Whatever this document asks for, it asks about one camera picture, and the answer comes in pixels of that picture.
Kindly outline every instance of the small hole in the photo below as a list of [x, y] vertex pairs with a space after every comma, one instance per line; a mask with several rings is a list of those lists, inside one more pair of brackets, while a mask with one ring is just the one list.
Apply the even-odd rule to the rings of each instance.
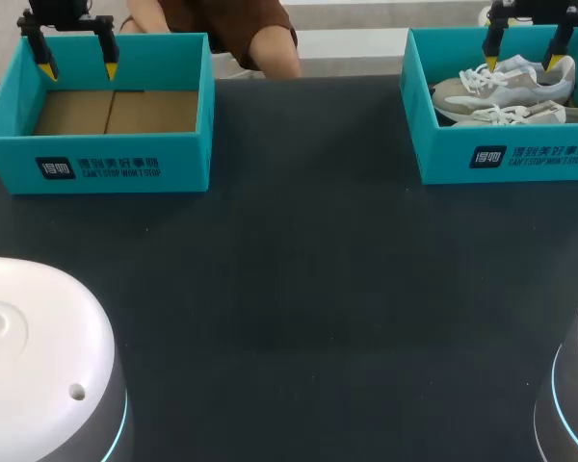
[[78, 383], [73, 383], [68, 388], [68, 393], [70, 394], [70, 397], [75, 399], [76, 401], [83, 401], [84, 398], [86, 397], [86, 390]]

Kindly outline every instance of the table surface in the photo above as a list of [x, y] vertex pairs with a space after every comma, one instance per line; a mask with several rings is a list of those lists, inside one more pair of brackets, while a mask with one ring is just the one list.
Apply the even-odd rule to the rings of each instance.
[[205, 195], [10, 197], [115, 329], [136, 461], [539, 462], [578, 182], [424, 187], [398, 80], [218, 83]]

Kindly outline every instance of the white device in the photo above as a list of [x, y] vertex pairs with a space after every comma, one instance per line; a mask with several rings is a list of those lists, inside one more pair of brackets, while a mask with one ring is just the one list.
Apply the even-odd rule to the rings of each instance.
[[57, 269], [0, 258], [0, 462], [127, 462], [132, 413], [114, 334]]
[[534, 427], [544, 462], [578, 462], [578, 320], [541, 386]]

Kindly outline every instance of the cardboard insert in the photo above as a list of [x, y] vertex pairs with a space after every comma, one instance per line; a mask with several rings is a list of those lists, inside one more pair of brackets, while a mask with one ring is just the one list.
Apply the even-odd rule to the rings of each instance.
[[197, 91], [49, 91], [34, 135], [195, 132]]

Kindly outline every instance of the open box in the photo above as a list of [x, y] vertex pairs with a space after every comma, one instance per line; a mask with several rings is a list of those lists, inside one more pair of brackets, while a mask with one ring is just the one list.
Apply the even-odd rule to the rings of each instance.
[[[555, 30], [554, 26], [507, 29], [500, 60], [520, 54], [541, 62]], [[578, 180], [578, 124], [439, 126], [428, 84], [483, 64], [486, 31], [449, 28], [408, 33], [401, 93], [422, 182]], [[576, 61], [573, 99], [578, 106], [578, 28], [569, 55]]]
[[215, 92], [205, 34], [117, 36], [113, 82], [96, 36], [46, 40], [57, 82], [23, 38], [0, 85], [10, 193], [207, 190]]

